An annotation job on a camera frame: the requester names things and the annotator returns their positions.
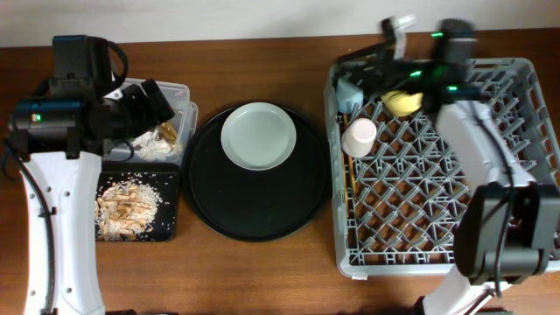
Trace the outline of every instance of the round tray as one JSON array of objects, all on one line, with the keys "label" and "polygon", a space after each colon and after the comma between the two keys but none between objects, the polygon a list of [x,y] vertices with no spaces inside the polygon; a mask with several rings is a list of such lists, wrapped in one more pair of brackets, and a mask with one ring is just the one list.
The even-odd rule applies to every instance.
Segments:
[{"label": "round tray", "polygon": [[305,226],[329,194],[328,145],[303,116],[282,108],[296,126],[296,146],[279,166],[250,171],[221,147],[221,127],[236,108],[212,118],[193,137],[183,161],[183,189],[214,231],[248,242],[290,235]]}]

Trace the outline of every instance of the gray dish rack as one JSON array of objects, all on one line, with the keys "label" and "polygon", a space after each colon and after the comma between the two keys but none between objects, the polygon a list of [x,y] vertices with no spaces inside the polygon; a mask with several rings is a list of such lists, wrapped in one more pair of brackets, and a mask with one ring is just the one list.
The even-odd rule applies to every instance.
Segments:
[{"label": "gray dish rack", "polygon": [[[325,120],[332,163],[336,262],[353,279],[442,275],[454,263],[452,230],[472,196],[452,149],[421,112],[394,117],[375,100],[337,112],[330,70]],[[560,183],[560,149],[536,71],[527,59],[472,59],[468,81],[488,105],[510,150],[538,181]],[[340,147],[344,126],[371,119],[373,153],[350,158]],[[560,239],[547,271],[560,270]]]}]

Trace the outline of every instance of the cup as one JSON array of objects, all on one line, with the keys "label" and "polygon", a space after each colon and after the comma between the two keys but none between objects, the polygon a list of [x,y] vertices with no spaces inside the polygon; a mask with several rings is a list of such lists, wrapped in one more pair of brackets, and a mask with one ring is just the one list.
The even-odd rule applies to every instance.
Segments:
[{"label": "cup", "polygon": [[374,146],[377,128],[367,118],[358,118],[342,134],[342,150],[354,158],[365,157]]}]

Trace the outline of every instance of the white wall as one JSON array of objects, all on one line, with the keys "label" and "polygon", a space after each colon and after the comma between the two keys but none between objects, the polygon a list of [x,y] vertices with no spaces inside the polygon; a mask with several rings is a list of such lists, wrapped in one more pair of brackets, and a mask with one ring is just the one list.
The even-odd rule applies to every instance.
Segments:
[{"label": "white wall", "polygon": [[0,0],[0,46],[77,33],[116,42],[366,34],[410,13],[412,32],[442,18],[478,29],[560,26],[559,0]]}]

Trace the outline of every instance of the black tray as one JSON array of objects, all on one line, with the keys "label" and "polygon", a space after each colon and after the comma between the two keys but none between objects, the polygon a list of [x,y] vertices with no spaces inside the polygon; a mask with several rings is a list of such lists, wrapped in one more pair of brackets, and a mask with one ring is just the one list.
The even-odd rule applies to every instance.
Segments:
[{"label": "black tray", "polygon": [[279,166],[250,171],[234,164],[221,147],[221,128],[236,108],[206,123],[183,159],[183,189],[194,212],[214,231],[248,242],[290,235],[319,211],[330,192],[328,143],[297,112],[296,145]]},{"label": "black tray", "polygon": [[[138,234],[139,237],[131,242],[169,241],[175,234],[179,204],[179,167],[173,163],[105,162],[101,166],[95,197],[101,197],[101,194],[110,188],[113,182],[118,183],[133,177],[156,189],[162,202],[157,206],[156,216],[151,223],[153,229],[150,232]],[[99,226],[95,223],[95,236],[98,231]]]}]

